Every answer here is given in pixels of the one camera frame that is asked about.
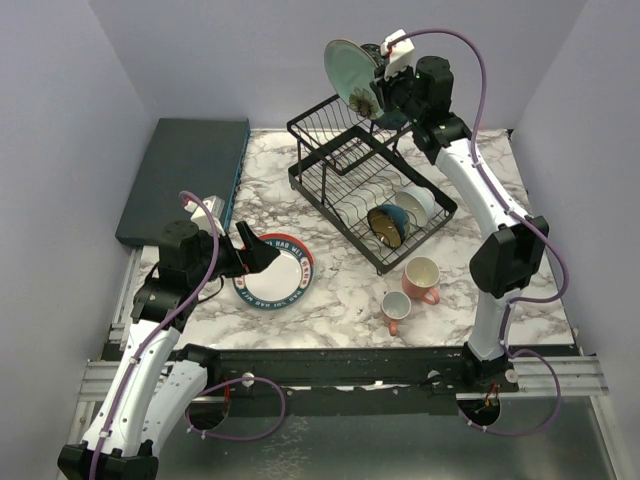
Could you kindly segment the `blue glazed floral plate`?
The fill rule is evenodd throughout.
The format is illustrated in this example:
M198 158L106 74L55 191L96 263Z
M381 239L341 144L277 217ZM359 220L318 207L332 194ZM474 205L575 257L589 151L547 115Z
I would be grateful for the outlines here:
M372 114L369 119L378 127L386 130L400 130L407 122L400 110L393 107L389 98L390 81L384 78L389 58L380 52L380 46L373 43L364 43L360 47L373 59L374 79L369 84L369 90L374 103L378 106L378 112Z

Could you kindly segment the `orange plate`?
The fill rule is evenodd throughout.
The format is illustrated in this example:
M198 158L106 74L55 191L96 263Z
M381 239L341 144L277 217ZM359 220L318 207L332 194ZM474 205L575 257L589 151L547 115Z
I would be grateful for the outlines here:
M330 41L324 50L324 68L335 92L361 118L377 120L384 110L371 88L377 64L350 40Z

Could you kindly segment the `black wire dish rack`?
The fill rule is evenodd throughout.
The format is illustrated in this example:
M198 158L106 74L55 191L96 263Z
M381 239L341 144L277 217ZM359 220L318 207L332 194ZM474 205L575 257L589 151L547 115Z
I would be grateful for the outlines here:
M333 95L286 124L296 139L297 162L288 168L291 188L313 205L382 275L441 230L458 205L401 154L410 128L386 130L363 119ZM435 217L412 226L396 249L383 245L367 221L372 208L391 204L402 188L417 185L435 195Z

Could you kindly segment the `white bowl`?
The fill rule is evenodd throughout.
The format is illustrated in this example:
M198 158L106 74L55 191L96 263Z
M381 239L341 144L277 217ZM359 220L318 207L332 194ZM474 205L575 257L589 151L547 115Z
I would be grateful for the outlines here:
M427 188L409 185L394 195L394 202L417 227L425 227L436 214L434 194Z

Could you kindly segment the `dark bowl beige inside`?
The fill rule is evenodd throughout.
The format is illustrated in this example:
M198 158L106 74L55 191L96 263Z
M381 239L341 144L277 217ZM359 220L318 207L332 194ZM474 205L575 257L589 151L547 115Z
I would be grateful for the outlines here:
M373 207L367 213L367 222L376 238L391 249L401 247L410 233L409 216L396 205Z

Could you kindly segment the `printed salmon coffee mug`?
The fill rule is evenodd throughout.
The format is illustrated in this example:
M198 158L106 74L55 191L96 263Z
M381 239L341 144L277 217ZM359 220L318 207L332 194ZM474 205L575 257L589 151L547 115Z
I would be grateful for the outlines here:
M387 292L381 301L381 313L391 336L398 334L399 322L411 312L411 299L402 291Z

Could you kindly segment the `plain pink mug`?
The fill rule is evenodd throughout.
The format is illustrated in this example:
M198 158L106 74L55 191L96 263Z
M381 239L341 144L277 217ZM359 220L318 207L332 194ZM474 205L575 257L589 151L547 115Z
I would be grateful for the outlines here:
M429 305L440 302L436 285L440 279L438 265L427 257L415 257L405 266L402 276L402 289L412 300L421 300Z

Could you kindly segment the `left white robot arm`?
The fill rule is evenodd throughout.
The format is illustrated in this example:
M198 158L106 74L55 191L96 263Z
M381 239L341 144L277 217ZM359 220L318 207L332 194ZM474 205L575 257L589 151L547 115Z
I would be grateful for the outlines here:
M174 350L206 283L261 273L280 255L245 222L243 247L192 221L167 224L158 260L135 294L126 348L102 406L58 467L68 479L153 479L169 433L197 394L224 384L219 353L187 345Z

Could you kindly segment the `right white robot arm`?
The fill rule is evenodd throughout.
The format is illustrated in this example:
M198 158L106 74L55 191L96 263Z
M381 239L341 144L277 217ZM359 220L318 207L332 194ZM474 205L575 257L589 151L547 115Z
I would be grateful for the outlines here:
M538 272L549 225L530 216L482 160L471 130L451 110L453 83L447 60L425 56L390 78L377 67L371 87L384 112L399 111L409 121L415 145L453 184L480 229L482 244L469 264L480 291L465 346L473 359L459 370L462 384L480 392L496 380L492 362L506 356L509 303Z

